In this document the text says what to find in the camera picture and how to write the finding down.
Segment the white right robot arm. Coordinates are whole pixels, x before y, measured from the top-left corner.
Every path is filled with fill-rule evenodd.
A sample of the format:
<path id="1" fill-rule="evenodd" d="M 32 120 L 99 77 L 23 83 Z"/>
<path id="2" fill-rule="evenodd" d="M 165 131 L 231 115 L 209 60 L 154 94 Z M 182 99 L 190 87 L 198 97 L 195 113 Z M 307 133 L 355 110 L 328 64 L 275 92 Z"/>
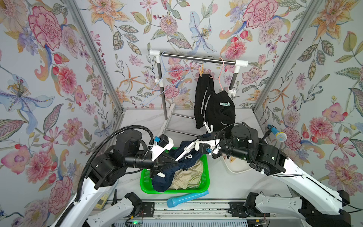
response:
<path id="1" fill-rule="evenodd" d="M 312 227 L 350 227 L 351 214 L 344 210 L 350 196 L 343 190 L 334 191 L 314 179 L 275 146 L 259 138 L 246 123 L 231 125 L 231 135 L 224 131 L 200 136 L 195 150 L 218 158 L 222 154 L 246 161 L 250 168 L 270 176 L 293 189 L 296 197 L 283 198 L 249 193 L 242 205 L 231 208 L 241 218 L 266 217 L 275 213 L 304 220 Z"/>

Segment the beige shorts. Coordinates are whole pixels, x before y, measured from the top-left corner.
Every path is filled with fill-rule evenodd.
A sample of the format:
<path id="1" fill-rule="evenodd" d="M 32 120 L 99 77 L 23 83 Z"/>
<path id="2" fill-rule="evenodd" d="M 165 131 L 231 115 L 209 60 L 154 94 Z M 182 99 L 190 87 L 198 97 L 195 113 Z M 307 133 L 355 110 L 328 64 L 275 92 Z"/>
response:
<path id="1" fill-rule="evenodd" d="M 201 184 L 201 176 L 204 172 L 203 169 L 203 162 L 198 160 L 196 164 L 188 170 L 176 171 L 169 189 L 185 190 L 198 188 Z"/>

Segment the navy blue shorts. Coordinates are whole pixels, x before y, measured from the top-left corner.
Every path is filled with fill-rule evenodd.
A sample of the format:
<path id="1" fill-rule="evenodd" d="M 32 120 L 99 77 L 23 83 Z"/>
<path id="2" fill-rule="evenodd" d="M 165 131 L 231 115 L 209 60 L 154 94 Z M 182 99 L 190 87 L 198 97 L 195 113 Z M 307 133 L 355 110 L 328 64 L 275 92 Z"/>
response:
<path id="1" fill-rule="evenodd" d="M 192 166 L 196 164 L 198 160 L 202 158 L 202 154 L 192 149 L 189 153 L 187 153 L 183 158 L 178 161 L 178 167 L 173 167 L 163 171 L 164 177 L 155 176 L 152 179 L 152 186 L 155 191 L 164 193 L 167 190 L 170 190 L 169 187 L 172 184 L 172 180 L 174 178 L 175 172 L 178 170 L 188 170 Z"/>

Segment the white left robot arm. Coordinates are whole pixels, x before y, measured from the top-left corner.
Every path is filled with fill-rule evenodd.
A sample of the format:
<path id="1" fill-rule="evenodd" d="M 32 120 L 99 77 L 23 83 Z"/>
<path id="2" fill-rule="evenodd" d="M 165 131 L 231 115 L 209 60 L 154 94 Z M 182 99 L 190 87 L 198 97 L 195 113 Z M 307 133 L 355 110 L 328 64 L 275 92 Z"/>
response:
<path id="1" fill-rule="evenodd" d="M 166 154 L 174 146 L 172 138 L 154 136 L 142 125 L 130 125 L 111 133 L 88 159 L 78 183 L 75 198 L 53 224 L 54 227 L 109 227 L 118 219 L 136 216 L 142 200 L 135 193 L 106 210 L 92 215 L 101 197 L 123 176 L 128 168 L 147 169 L 151 177 L 178 165 Z"/>

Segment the tan wooden clothespin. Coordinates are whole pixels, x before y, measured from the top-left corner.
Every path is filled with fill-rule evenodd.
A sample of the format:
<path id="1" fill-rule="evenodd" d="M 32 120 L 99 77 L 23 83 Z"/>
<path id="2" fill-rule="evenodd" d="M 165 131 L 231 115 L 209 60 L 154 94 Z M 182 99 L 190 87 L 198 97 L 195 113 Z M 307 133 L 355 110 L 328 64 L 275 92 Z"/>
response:
<path id="1" fill-rule="evenodd" d="M 229 162 L 232 163 L 236 160 L 236 157 L 230 157 Z"/>

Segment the white hanger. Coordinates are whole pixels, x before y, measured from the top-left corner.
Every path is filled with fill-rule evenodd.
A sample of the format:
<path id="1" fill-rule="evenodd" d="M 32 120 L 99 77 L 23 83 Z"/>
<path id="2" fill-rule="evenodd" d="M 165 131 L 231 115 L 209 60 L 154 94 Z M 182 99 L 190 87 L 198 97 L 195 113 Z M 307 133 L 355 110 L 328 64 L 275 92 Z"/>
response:
<path id="1" fill-rule="evenodd" d="M 221 135 L 218 134 L 218 133 L 215 133 L 215 134 L 221 139 L 221 142 L 220 142 L 220 147 L 221 147 L 222 145 L 224 145 L 226 143 L 226 138 L 224 137 L 224 133 L 222 133 Z M 174 149 L 176 149 L 176 155 L 175 155 L 175 157 L 176 157 L 175 161 L 176 162 L 174 164 L 178 164 L 178 161 L 181 158 L 183 158 L 192 149 L 195 149 L 196 142 L 199 140 L 198 138 L 195 139 L 195 140 L 193 140 L 193 141 L 186 142 L 185 145 L 180 145 L 178 148 L 174 148 L 173 147 Z M 158 164 L 160 166 L 164 166 L 166 164 L 172 164 L 172 163 L 163 163 L 161 161 L 161 157 L 160 156 L 155 160 L 155 162 L 156 162 L 156 164 Z M 163 173 L 160 173 L 160 174 L 158 174 L 158 176 L 164 177 L 164 174 Z"/>

